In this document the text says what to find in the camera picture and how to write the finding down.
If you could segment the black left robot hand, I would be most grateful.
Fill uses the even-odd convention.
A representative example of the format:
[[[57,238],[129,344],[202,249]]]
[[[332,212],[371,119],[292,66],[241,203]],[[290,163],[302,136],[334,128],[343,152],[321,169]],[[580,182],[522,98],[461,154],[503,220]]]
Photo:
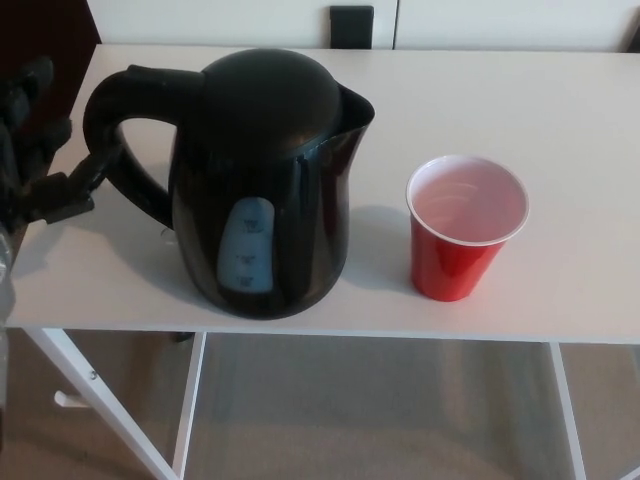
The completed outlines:
[[[1,80],[1,225],[10,233],[40,220],[53,224],[93,210],[92,192],[122,151],[112,146],[90,154],[69,175],[45,173],[71,138],[71,120],[57,119],[35,133],[21,128],[53,78],[53,63],[43,56]]]

